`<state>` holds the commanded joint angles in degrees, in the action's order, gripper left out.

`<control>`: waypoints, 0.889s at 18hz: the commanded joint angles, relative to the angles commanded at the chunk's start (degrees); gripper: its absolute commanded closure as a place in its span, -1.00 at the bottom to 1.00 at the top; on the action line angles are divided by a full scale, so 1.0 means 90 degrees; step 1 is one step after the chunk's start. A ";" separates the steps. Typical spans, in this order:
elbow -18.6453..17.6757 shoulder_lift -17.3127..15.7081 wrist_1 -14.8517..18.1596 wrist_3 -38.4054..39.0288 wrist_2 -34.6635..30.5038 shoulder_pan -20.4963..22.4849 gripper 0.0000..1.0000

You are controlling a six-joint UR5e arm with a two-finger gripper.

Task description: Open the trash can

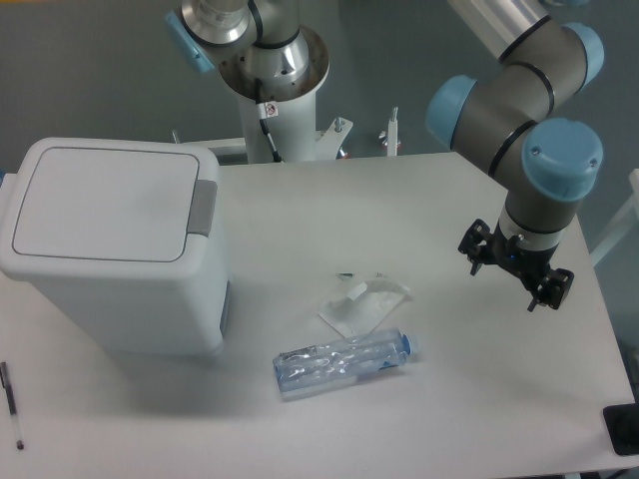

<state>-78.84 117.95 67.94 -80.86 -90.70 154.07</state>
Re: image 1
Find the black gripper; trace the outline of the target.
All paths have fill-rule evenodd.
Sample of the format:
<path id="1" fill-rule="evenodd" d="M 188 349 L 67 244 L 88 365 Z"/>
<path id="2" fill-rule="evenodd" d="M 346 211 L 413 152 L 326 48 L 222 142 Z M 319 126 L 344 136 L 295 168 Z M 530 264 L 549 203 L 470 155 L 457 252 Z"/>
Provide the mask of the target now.
<path id="1" fill-rule="evenodd" d="M 550 269 L 555 247 L 528 250 L 511 243 L 500 226 L 494 234 L 486 222 L 477 219 L 468 228 L 458 251 L 471 263 L 470 274 L 476 275 L 485 264 L 496 264 L 517 277 L 532 294 L 527 307 L 532 312 L 537 305 L 557 310 L 568 295 L 574 280 L 571 270 Z"/>

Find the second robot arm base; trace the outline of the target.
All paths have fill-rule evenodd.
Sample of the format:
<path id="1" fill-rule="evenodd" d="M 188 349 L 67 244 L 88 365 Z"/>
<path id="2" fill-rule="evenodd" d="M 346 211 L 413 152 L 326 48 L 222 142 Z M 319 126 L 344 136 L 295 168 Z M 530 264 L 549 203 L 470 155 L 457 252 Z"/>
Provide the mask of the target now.
<path id="1" fill-rule="evenodd" d="M 217 71 L 257 102 L 297 99 L 329 71 L 326 45 L 302 24 L 298 1 L 183 1 L 165 25 L 193 70 Z"/>

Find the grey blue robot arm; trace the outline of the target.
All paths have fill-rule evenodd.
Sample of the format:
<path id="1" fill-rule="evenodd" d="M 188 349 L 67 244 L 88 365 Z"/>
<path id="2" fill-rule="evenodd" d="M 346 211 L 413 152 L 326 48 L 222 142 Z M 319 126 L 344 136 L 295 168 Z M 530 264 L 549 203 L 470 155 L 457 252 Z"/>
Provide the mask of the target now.
<path id="1" fill-rule="evenodd" d="M 533 306 L 558 308 L 574 275 L 550 262 L 595 185 L 603 145 L 555 110 L 598 75 L 603 44 L 587 26 L 557 23 L 537 1 L 455 1 L 452 9 L 501 69 L 484 83 L 446 81 L 426 126 L 507 191 L 496 226 L 474 222 L 458 249 L 473 270 L 497 265 L 518 278 Z"/>

